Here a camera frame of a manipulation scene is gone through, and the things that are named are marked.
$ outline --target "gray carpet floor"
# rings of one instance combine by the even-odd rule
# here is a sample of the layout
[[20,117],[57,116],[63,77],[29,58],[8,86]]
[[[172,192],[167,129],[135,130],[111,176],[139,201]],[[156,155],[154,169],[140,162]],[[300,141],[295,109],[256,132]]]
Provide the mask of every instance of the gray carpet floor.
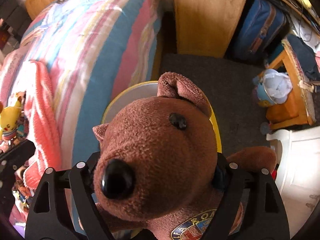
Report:
[[192,55],[164,55],[161,74],[180,73],[207,96],[214,110],[225,156],[244,147],[269,146],[260,133],[266,110],[252,101],[252,78],[261,68],[225,59]]

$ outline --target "pikachu toy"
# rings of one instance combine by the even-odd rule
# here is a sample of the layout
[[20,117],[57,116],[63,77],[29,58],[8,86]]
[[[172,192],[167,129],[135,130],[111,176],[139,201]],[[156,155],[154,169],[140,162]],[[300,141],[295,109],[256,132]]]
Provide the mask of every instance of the pikachu toy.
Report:
[[9,141],[17,134],[17,124],[21,113],[22,97],[18,97],[14,106],[3,108],[0,102],[0,140]]

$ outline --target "metal screw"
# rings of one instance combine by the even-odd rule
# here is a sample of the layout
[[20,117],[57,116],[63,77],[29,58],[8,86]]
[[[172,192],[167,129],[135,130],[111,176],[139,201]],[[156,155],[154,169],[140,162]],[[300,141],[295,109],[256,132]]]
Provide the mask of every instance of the metal screw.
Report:
[[236,163],[230,163],[230,164],[229,164],[229,167],[232,168],[232,169],[237,169],[237,168],[238,168],[238,164],[236,164]]
[[77,163],[76,166],[77,166],[78,169],[82,169],[85,166],[85,163],[84,162],[79,162],[79,163]]
[[263,168],[263,169],[261,170],[261,172],[262,172],[263,174],[266,174],[266,175],[269,174],[269,171],[268,171],[266,168]]
[[53,168],[47,168],[46,170],[45,170],[45,173],[46,174],[50,174],[50,173],[52,173],[53,172]]

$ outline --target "wooden chair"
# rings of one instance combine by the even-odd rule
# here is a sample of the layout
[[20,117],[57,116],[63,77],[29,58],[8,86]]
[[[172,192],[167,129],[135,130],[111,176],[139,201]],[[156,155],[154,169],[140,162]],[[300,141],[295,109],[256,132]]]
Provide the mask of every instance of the wooden chair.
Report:
[[299,86],[300,81],[308,82],[309,80],[304,75],[289,42],[283,40],[282,44],[284,50],[267,68],[276,70],[284,65],[292,83],[292,91],[284,104],[267,109],[266,117],[270,121],[272,130],[297,124],[312,125],[316,121],[312,95]]

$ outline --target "black eye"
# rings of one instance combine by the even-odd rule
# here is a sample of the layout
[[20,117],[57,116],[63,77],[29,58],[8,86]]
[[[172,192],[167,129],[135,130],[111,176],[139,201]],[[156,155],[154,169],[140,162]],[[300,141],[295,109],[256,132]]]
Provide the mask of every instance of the black eye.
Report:
[[171,113],[169,116],[170,123],[179,130],[185,130],[187,128],[187,121],[183,115],[177,113]]
[[109,199],[124,199],[133,192],[134,184],[133,169],[124,161],[113,159],[104,171],[101,190]]

